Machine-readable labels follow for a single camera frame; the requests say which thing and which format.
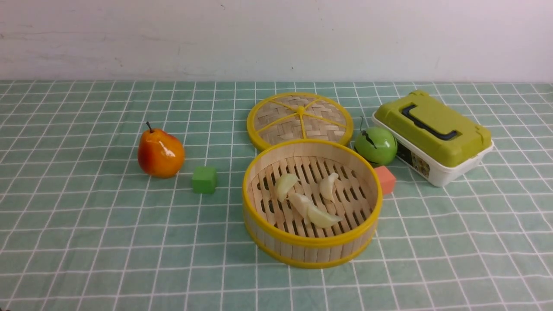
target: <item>apple stem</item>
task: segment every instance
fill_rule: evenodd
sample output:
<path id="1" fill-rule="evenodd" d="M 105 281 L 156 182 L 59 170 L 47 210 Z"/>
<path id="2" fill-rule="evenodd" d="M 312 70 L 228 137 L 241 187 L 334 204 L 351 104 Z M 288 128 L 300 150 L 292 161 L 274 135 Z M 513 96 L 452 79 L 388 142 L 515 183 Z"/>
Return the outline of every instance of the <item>apple stem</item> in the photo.
<path id="1" fill-rule="evenodd" d="M 148 128 L 150 129 L 150 133 L 153 133 L 154 130 L 153 130 L 152 127 L 150 126 L 150 122 L 146 121 L 146 125 L 147 125 Z"/>

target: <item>sticker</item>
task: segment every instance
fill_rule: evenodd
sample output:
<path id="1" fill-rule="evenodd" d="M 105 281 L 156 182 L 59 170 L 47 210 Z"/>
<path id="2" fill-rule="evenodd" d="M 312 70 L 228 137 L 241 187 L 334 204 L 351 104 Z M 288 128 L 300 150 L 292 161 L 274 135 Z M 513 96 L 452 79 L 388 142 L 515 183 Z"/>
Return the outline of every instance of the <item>sticker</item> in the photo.
<path id="1" fill-rule="evenodd" d="M 417 172 L 421 173 L 424 177 L 428 178 L 430 175 L 430 165 L 418 155 L 411 152 L 411 150 L 407 149 L 407 147 L 402 145 L 400 142 L 398 142 L 397 156 L 414 168 Z"/>

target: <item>yellow plastic rim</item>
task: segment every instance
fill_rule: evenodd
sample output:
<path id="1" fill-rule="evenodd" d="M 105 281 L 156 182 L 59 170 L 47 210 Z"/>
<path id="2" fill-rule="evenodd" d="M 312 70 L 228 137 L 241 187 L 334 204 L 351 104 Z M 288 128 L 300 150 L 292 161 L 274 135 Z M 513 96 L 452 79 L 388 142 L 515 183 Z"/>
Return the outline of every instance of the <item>yellow plastic rim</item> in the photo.
<path id="1" fill-rule="evenodd" d="M 273 225 L 269 224 L 256 212 L 254 206 L 249 201 L 248 190 L 247 190 L 248 176 L 250 175 L 252 169 L 255 167 L 257 162 L 260 161 L 260 159 L 265 154 L 275 149 L 278 149 L 280 147 L 287 146 L 290 144 L 297 144 L 297 143 L 315 143 L 315 144 L 331 145 L 346 151 L 351 156 L 359 159 L 365 165 L 365 167 L 371 172 L 372 176 L 374 176 L 374 181 L 376 182 L 376 185 L 377 185 L 376 206 L 374 207 L 374 210 L 369 216 L 369 218 L 367 218 L 356 228 L 344 234 L 315 238 L 315 237 L 297 236 L 297 235 L 293 235 L 288 232 L 282 231 L 281 229 L 275 228 Z M 246 208 L 246 211 L 249 213 L 249 215 L 252 217 L 255 223 L 257 223 L 257 225 L 261 229 L 263 229 L 263 231 L 272 235 L 275 239 L 292 245 L 298 245 L 298 246 L 304 246 L 304 247 L 334 247 L 334 246 L 343 245 L 352 240 L 355 240 L 356 238 L 363 235 L 373 224 L 375 224 L 375 222 L 378 219 L 378 216 L 380 215 L 380 209 L 382 208 L 382 187 L 380 186 L 380 181 L 378 180 L 377 174 L 374 171 L 373 167 L 367 162 L 367 160 L 361 157 L 357 152 L 335 142 L 323 141 L 320 139 L 295 139 L 292 141 L 282 142 L 274 146 L 271 146 L 265 149 L 264 151 L 262 151 L 259 155 L 257 155 L 257 157 L 253 159 L 253 161 L 248 166 L 248 169 L 246 170 L 246 173 L 244 174 L 244 179 L 242 181 L 242 200 L 244 202 L 243 206 Z"/>
<path id="2" fill-rule="evenodd" d="M 309 102 L 305 107 L 298 107 L 297 109 L 294 109 L 294 108 L 290 107 L 289 105 L 287 105 L 285 103 L 275 101 L 275 99 L 277 99 L 277 98 L 290 96 L 290 95 L 314 97 L 315 100 Z M 344 119 L 346 120 L 346 124 L 344 125 L 344 124 L 335 122 L 333 120 L 328 120 L 326 118 L 322 118 L 322 117 L 315 116 L 315 115 L 312 115 L 310 113 L 305 112 L 306 108 L 309 108 L 309 106 L 311 106 L 312 104 L 314 104 L 315 102 L 318 102 L 318 101 L 325 101 L 325 102 L 330 103 L 333 106 L 335 106 L 336 109 L 338 109 L 338 111 L 340 111 L 340 113 L 344 116 Z M 257 112 L 259 111 L 259 109 L 261 107 L 263 107 L 265 104 L 269 103 L 269 102 L 277 104 L 277 105 L 281 105 L 283 107 L 286 107 L 286 108 L 294 111 L 294 113 L 292 113 L 290 115 L 287 115 L 285 117 L 282 117 L 278 120 L 275 120 L 275 121 L 271 122 L 270 124 L 264 126 L 263 128 L 260 128 L 260 129 L 256 130 L 255 125 L 254 125 L 255 116 L 257 115 Z M 267 97 L 266 99 L 264 99 L 264 100 L 260 101 L 259 103 L 257 103 L 257 105 L 255 105 L 252 108 L 252 110 L 249 112 L 248 119 L 246 120 L 246 129 L 248 131 L 249 139 L 252 141 L 252 144 L 254 145 L 254 147 L 256 147 L 256 149 L 259 150 L 259 151 L 263 151 L 263 150 L 271 147 L 272 146 L 271 144 L 269 144 L 268 142 L 266 142 L 264 139 L 261 138 L 261 136 L 259 135 L 259 132 L 265 130 L 266 128 L 268 128 L 270 126 L 273 126 L 273 125 L 279 123 L 280 121 L 283 121 L 283 120 L 288 119 L 288 118 L 292 118 L 294 116 L 298 116 L 299 119 L 300 119 L 301 133 L 303 135 L 303 139 L 308 139 L 308 138 L 306 138 L 306 134 L 305 134 L 303 115 L 309 116 L 311 118 L 319 119 L 319 120 L 328 122 L 330 124 L 345 128 L 344 135 L 342 136 L 342 138 L 340 138 L 339 141 L 337 141 L 337 143 L 340 144 L 340 145 L 343 145 L 343 146 L 346 146 L 346 145 L 349 144 L 349 142 L 350 142 L 350 140 L 353 136 L 353 127 L 354 127 L 353 119 L 351 119 L 351 116 L 349 115 L 349 112 L 347 112 L 347 110 L 344 107 L 342 107 L 342 105 L 340 105 L 339 103 L 333 101 L 332 99 L 329 99 L 327 97 L 320 96 L 320 95 L 317 95 L 317 94 L 302 93 L 302 92 L 280 93 L 280 94 L 273 95 L 271 97 Z"/>
<path id="3" fill-rule="evenodd" d="M 245 223 L 245 225 L 246 225 L 246 231 L 248 232 L 249 236 L 252 238 L 253 242 L 257 246 L 259 246 L 259 248 L 261 248 L 262 251 L 267 253 L 269 256 L 271 256 L 275 260 L 280 261 L 280 262 L 282 262 L 286 265 L 297 267 L 297 268 L 303 268 L 303 269 L 324 269 L 324 268 L 336 267 L 336 266 L 342 265 L 342 264 L 356 258 L 357 256 L 359 256 L 359 254 L 361 254 L 371 244 L 371 241 L 373 240 L 374 233 L 376 232 L 376 228 L 375 228 L 373 233 L 371 233 L 371 236 L 369 237 L 367 242 L 365 242 L 365 244 L 363 244 L 357 251 L 354 251 L 349 256 L 346 256 L 344 258 L 340 258 L 338 260 L 327 261 L 327 262 L 303 262 L 303 261 L 297 261 L 297 260 L 293 260 L 293 259 L 281 256 L 280 254 L 276 253 L 275 251 L 267 248 L 253 234 L 252 229 L 248 226 L 247 222 Z"/>

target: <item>woven bamboo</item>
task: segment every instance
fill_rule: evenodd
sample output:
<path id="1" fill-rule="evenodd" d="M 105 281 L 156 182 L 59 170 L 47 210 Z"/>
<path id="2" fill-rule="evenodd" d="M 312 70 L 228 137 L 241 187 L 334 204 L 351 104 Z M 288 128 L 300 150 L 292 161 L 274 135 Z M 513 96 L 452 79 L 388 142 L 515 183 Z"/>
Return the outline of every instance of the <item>woven bamboo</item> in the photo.
<path id="1" fill-rule="evenodd" d="M 248 116 L 248 134 L 260 150 L 294 139 L 322 139 L 347 145 L 353 120 L 337 102 L 307 93 L 285 93 L 257 104 Z"/>
<path id="2" fill-rule="evenodd" d="M 318 183 L 336 172 L 335 202 Z M 321 229 L 305 222 L 288 202 L 277 200 L 275 183 L 284 173 L 299 182 L 289 191 L 305 194 L 321 210 L 342 221 Z M 281 143 L 262 152 L 244 176 L 244 219 L 252 239 L 269 255 L 292 266 L 321 268 L 356 257 L 377 227 L 382 190 L 372 167 L 340 144 L 314 139 Z"/>

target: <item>green lid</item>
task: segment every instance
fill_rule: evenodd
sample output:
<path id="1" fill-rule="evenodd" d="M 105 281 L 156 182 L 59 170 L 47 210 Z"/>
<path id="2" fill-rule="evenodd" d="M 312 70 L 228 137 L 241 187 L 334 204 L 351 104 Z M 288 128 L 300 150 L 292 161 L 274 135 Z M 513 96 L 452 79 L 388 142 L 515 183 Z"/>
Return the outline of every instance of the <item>green lid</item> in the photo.
<path id="1" fill-rule="evenodd" d="M 492 145 L 487 128 L 421 90 L 381 105 L 374 116 L 445 167 L 456 167 Z"/>

